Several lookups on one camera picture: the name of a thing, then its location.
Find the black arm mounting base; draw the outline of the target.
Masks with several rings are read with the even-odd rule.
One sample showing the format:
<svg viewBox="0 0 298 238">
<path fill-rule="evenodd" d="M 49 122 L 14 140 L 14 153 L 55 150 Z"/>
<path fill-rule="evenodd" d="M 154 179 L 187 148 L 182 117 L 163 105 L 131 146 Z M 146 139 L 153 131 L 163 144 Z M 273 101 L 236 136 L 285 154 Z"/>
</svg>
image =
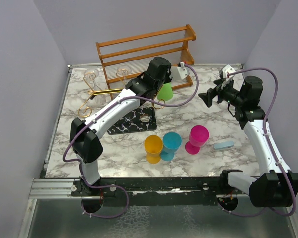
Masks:
<svg viewBox="0 0 298 238">
<path fill-rule="evenodd" d="M 236 197 L 236 188 L 223 189 L 215 177 L 122 177 L 101 178 L 93 188 L 82 179 L 73 182 L 71 197 L 81 198 L 92 205 L 111 207 L 211 205 L 217 198 Z"/>
</svg>

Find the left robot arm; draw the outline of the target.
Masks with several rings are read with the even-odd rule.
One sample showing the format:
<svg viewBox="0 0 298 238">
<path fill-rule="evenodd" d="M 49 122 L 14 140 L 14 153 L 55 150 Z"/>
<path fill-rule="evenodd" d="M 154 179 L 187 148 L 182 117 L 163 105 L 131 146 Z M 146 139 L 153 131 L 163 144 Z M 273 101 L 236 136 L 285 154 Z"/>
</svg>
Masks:
<svg viewBox="0 0 298 238">
<path fill-rule="evenodd" d="M 132 110 L 144 102 L 153 100 L 164 83 L 169 83 L 171 63 L 163 57 L 154 57 L 145 72 L 129 80 L 121 93 L 108 105 L 81 120 L 75 118 L 71 123 L 70 148 L 76 153 L 85 181 L 82 189 L 93 196 L 99 192 L 100 174 L 97 159 L 103 152 L 100 139 L 107 130 Z"/>
</svg>

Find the green plastic wine glass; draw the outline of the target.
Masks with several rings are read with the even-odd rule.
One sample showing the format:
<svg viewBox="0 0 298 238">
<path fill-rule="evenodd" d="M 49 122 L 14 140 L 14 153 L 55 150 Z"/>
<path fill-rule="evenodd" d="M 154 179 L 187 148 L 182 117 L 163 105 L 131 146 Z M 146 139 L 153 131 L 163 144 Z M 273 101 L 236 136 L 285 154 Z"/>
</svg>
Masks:
<svg viewBox="0 0 298 238">
<path fill-rule="evenodd" d="M 172 86 L 171 83 L 166 83 L 163 84 L 162 88 L 160 89 L 160 91 L 157 94 L 157 99 L 159 101 L 169 101 L 173 98 L 173 90 L 172 90 Z"/>
</svg>

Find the yellow plastic wine glass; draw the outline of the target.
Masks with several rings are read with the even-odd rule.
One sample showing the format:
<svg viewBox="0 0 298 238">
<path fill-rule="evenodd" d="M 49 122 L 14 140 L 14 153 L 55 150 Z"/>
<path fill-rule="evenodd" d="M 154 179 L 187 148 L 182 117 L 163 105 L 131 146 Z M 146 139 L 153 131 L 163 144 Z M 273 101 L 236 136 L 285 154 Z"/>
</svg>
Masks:
<svg viewBox="0 0 298 238">
<path fill-rule="evenodd" d="M 151 164 L 158 163 L 163 149 L 162 139 L 157 135 L 150 135 L 145 139 L 144 146 L 147 161 Z"/>
</svg>

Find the pink plastic wine glass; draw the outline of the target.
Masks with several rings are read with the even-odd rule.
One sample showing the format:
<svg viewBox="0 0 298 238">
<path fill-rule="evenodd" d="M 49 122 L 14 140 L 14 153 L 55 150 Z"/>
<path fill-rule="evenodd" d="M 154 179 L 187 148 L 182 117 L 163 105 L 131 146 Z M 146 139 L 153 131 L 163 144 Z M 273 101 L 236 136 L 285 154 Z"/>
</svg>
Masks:
<svg viewBox="0 0 298 238">
<path fill-rule="evenodd" d="M 185 144 L 185 150 L 191 155 L 195 155 L 209 139 L 209 131 L 202 125 L 192 127 L 189 134 L 189 141 Z"/>
</svg>

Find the clear short wine glass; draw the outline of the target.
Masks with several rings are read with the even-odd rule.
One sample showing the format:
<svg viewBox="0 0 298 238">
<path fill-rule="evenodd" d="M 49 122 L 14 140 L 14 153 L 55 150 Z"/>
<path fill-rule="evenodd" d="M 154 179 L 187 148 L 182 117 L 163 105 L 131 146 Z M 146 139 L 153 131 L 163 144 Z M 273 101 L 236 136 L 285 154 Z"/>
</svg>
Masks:
<svg viewBox="0 0 298 238">
<path fill-rule="evenodd" d="M 131 74 L 132 69 L 128 65 L 122 65 L 117 68 L 116 77 L 123 83 L 127 84 L 127 76 Z"/>
</svg>

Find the clear tall wine glass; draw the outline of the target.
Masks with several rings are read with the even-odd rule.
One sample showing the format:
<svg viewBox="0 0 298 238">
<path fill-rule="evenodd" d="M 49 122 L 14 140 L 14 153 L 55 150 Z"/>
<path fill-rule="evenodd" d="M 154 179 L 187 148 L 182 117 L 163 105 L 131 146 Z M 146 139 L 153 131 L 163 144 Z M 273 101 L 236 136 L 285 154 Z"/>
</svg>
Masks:
<svg viewBox="0 0 298 238">
<path fill-rule="evenodd" d="M 84 72 L 83 80 L 89 87 L 89 93 L 94 93 L 96 91 L 100 91 L 101 88 L 97 85 L 97 77 L 99 76 L 99 70 L 98 69 L 87 69 Z"/>
</svg>

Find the blue plastic wine glass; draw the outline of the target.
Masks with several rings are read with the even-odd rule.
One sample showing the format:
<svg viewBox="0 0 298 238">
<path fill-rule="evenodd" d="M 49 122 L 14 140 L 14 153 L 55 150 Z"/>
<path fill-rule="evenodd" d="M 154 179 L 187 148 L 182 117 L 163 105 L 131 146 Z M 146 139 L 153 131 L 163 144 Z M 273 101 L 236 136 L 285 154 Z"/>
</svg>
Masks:
<svg viewBox="0 0 298 238">
<path fill-rule="evenodd" d="M 160 154 L 160 157 L 164 161 L 171 161 L 175 152 L 179 149 L 182 144 L 181 136 L 176 132 L 168 132 L 164 135 L 163 139 L 163 149 Z"/>
</svg>

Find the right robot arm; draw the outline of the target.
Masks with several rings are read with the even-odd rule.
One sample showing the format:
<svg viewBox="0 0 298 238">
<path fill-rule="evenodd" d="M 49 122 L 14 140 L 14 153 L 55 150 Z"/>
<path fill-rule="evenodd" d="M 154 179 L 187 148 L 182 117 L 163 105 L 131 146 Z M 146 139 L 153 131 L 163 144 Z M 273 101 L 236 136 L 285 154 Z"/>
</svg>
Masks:
<svg viewBox="0 0 298 238">
<path fill-rule="evenodd" d="M 298 173 L 292 172 L 282 158 L 271 134 L 267 114 L 258 105 L 263 91 L 263 82 L 255 76 L 244 79 L 240 90 L 231 81 L 223 86 L 224 79 L 214 81 L 215 87 L 199 97 L 207 107 L 217 102 L 228 102 L 235 107 L 234 117 L 248 137 L 255 152 L 260 177 L 254 178 L 241 170 L 223 170 L 218 182 L 219 190 L 229 194 L 236 188 L 249 195 L 255 207 L 290 207 L 296 202 Z"/>
</svg>

